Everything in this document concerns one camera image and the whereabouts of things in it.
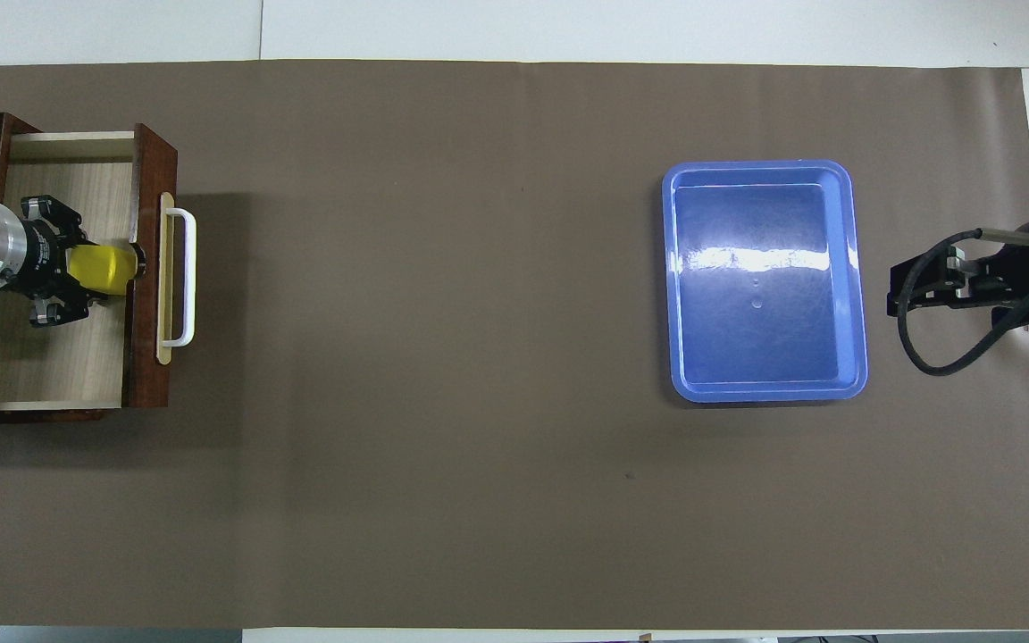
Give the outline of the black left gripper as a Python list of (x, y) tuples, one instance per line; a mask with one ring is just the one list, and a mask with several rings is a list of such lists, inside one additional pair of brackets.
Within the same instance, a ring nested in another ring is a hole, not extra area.
[(90, 306), (104, 302), (104, 293), (78, 288), (65, 245), (87, 243), (81, 215), (50, 195), (23, 198), (21, 210), (29, 222), (43, 222), (23, 223), (26, 253), (17, 292), (31, 297), (29, 325), (56, 327), (87, 319)]

